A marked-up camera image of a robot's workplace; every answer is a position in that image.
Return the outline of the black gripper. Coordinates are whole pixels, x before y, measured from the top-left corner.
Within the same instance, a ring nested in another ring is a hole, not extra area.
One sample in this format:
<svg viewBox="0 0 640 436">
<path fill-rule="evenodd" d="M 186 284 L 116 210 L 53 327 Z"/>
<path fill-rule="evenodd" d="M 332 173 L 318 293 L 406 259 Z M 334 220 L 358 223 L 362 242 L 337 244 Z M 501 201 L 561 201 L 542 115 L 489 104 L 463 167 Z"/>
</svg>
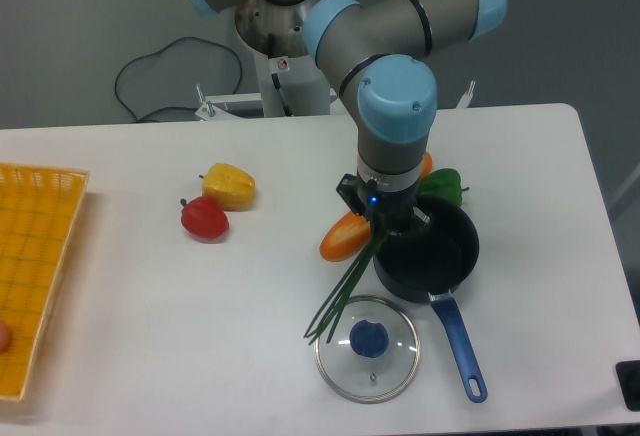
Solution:
<svg viewBox="0 0 640 436">
<path fill-rule="evenodd" d="M 372 234 L 401 235 L 426 230 L 432 217 L 416 204 L 416 183 L 400 191 L 383 191 L 377 183 L 368 183 L 367 221 Z"/>
</svg>

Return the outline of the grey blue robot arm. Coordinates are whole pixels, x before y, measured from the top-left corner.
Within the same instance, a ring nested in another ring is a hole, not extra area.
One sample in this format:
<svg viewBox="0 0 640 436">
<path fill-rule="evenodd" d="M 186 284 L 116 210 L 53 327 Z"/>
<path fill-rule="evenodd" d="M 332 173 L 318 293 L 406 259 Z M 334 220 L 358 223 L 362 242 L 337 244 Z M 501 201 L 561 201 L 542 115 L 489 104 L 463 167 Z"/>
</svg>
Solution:
<svg viewBox="0 0 640 436">
<path fill-rule="evenodd" d="M 235 12 L 254 54 L 263 107 L 273 116 L 320 114 L 336 95 L 358 131 L 358 164 L 338 193 L 374 229 L 405 230 L 437 109 L 425 59 L 498 27 L 507 0 L 192 0 Z"/>
</svg>

